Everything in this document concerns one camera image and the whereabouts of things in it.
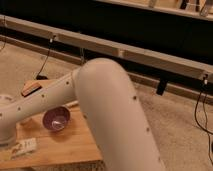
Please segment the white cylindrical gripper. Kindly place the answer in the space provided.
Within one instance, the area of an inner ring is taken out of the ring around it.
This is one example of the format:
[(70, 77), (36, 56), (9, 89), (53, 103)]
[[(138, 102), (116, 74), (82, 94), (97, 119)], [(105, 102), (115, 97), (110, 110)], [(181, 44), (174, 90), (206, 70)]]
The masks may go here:
[(0, 128), (0, 146), (11, 146), (16, 142), (17, 130), (16, 125), (8, 125)]

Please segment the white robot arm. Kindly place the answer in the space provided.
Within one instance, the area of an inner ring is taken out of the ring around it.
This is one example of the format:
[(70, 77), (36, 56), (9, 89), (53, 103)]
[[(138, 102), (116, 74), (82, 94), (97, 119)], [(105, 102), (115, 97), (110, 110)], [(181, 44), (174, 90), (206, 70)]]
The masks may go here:
[(108, 171), (166, 171), (137, 92), (117, 62), (96, 58), (32, 95), (0, 107), (0, 147), (16, 138), (15, 125), (77, 101)]

